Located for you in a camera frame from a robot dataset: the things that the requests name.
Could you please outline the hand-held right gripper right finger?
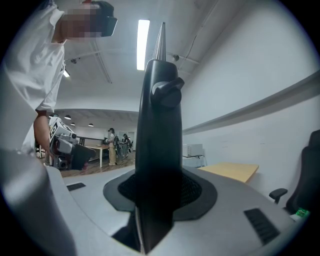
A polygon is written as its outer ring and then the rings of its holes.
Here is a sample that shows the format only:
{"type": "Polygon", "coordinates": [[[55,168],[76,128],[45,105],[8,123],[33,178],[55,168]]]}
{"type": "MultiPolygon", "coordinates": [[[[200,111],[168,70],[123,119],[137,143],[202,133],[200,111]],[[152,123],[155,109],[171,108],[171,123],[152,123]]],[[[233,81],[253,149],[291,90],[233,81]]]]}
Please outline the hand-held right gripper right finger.
{"type": "Polygon", "coordinates": [[[263,244],[245,215],[260,209],[280,233],[294,220],[279,206],[232,178],[193,167],[187,170],[211,182],[217,190],[215,205],[200,219],[175,222],[154,248],[154,256],[245,256],[263,244]]]}

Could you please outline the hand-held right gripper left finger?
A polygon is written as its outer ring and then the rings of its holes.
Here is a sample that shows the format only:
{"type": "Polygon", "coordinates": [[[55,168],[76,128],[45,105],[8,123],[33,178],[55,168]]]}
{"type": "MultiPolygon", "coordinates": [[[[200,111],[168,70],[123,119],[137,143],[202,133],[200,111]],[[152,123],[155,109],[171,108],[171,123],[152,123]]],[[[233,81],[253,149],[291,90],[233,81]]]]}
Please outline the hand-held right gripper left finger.
{"type": "Polygon", "coordinates": [[[112,238],[127,225],[130,214],[117,211],[104,197],[105,184],[131,171],[132,167],[96,174],[62,177],[47,168],[49,181],[60,213],[69,228],[77,250],[128,250],[112,238]]]}

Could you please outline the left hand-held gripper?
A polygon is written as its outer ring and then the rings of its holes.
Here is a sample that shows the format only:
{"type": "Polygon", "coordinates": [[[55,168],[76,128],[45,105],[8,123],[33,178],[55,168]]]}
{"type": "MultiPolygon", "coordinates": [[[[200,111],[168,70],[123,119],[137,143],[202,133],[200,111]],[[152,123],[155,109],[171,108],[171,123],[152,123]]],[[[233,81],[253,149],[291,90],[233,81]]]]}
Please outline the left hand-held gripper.
{"type": "Polygon", "coordinates": [[[92,148],[76,144],[77,135],[63,123],[60,117],[53,116],[50,121],[49,146],[52,157],[52,166],[60,171],[71,168],[81,171],[96,151],[92,148]]]}

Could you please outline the white rolling whiteboard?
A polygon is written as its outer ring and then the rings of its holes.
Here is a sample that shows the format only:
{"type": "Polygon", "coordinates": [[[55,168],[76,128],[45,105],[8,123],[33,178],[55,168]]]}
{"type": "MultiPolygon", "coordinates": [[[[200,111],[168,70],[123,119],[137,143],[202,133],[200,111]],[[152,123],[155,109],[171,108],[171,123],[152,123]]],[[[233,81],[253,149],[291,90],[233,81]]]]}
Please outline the white rolling whiteboard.
{"type": "Polygon", "coordinates": [[[166,25],[162,23],[145,69],[137,126],[135,204],[146,253],[170,231],[180,205],[183,86],[176,65],[166,60],[166,25]]]}

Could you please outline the person's left forearm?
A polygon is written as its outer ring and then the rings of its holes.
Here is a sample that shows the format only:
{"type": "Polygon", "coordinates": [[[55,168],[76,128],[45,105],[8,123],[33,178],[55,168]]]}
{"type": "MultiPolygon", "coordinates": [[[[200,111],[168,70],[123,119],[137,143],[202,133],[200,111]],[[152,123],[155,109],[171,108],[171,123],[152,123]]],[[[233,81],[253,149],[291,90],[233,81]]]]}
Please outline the person's left forearm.
{"type": "Polygon", "coordinates": [[[33,122],[34,138],[39,145],[49,154],[54,157],[50,151],[50,127],[46,111],[36,111],[37,117],[33,122]]]}

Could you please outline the white-framed wooden table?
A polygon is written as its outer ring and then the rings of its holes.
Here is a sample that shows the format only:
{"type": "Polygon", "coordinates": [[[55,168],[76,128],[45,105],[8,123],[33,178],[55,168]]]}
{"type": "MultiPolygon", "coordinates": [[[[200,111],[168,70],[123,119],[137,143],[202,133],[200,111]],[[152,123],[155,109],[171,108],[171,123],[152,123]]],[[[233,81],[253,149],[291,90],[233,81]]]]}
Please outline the white-framed wooden table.
{"type": "Polygon", "coordinates": [[[95,146],[88,146],[85,145],[86,148],[93,149],[99,151],[99,167],[103,167],[103,151],[108,150],[109,146],[108,145],[95,145],[95,146]]]}

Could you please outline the light wooden desk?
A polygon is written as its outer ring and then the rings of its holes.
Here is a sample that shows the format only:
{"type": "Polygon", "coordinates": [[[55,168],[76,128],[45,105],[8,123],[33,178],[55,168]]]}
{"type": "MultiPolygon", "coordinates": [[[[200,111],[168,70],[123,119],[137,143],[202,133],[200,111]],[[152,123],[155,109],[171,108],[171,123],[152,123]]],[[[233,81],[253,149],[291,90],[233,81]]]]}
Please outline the light wooden desk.
{"type": "Polygon", "coordinates": [[[259,169],[259,165],[220,162],[213,165],[199,167],[198,169],[230,179],[234,179],[243,183],[248,183],[252,176],[259,169]]]}

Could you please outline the white microwave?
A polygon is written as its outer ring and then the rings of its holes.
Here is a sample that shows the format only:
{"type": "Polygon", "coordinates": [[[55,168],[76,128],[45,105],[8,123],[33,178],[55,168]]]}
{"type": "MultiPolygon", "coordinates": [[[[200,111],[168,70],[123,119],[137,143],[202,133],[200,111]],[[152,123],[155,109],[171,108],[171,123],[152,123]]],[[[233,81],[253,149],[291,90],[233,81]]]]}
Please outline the white microwave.
{"type": "Polygon", "coordinates": [[[186,158],[199,157],[204,153],[202,144],[183,144],[182,156],[186,158]]]}

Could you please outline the black office chair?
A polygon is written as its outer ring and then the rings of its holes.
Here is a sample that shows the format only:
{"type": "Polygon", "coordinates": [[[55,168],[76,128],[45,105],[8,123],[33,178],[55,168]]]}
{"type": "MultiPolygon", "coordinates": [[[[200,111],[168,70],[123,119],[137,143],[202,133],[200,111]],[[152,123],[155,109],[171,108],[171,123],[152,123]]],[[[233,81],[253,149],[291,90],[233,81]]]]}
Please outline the black office chair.
{"type": "Polygon", "coordinates": [[[299,210],[312,212],[320,204],[320,129],[311,133],[301,152],[301,171],[297,186],[284,210],[290,215],[299,210]]]}

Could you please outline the person in white shirt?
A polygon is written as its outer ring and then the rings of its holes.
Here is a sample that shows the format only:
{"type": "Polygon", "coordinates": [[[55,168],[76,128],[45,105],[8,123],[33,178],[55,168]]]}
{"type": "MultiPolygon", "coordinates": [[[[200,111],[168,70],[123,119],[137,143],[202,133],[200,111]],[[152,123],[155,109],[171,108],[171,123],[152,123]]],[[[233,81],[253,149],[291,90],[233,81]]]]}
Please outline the person in white shirt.
{"type": "Polygon", "coordinates": [[[4,59],[4,73],[28,105],[53,112],[65,71],[64,42],[53,42],[64,15],[54,0],[46,0],[24,25],[4,59]]]}

